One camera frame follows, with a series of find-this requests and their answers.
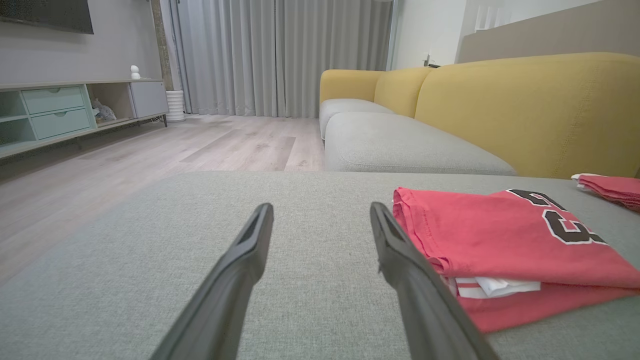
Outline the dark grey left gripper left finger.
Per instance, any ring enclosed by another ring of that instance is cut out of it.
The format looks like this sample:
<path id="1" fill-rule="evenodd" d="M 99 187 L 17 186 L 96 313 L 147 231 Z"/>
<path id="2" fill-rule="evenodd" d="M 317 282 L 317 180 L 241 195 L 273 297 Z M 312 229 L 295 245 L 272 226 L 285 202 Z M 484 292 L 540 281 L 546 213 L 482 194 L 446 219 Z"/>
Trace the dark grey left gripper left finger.
<path id="1" fill-rule="evenodd" d="M 187 303 L 153 360 L 234 360 L 251 292 L 265 273 L 274 207 L 261 203 Z"/>

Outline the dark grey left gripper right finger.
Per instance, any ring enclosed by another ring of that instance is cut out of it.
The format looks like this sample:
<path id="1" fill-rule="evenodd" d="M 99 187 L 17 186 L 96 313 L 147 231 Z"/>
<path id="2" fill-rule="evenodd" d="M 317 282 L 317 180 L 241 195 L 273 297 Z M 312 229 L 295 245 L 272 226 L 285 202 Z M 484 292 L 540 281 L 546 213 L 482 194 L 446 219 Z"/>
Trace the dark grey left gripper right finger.
<path id="1" fill-rule="evenodd" d="M 379 271 L 397 292 L 411 358 L 496 360 L 494 349 L 384 203 L 371 203 L 370 222 Z"/>

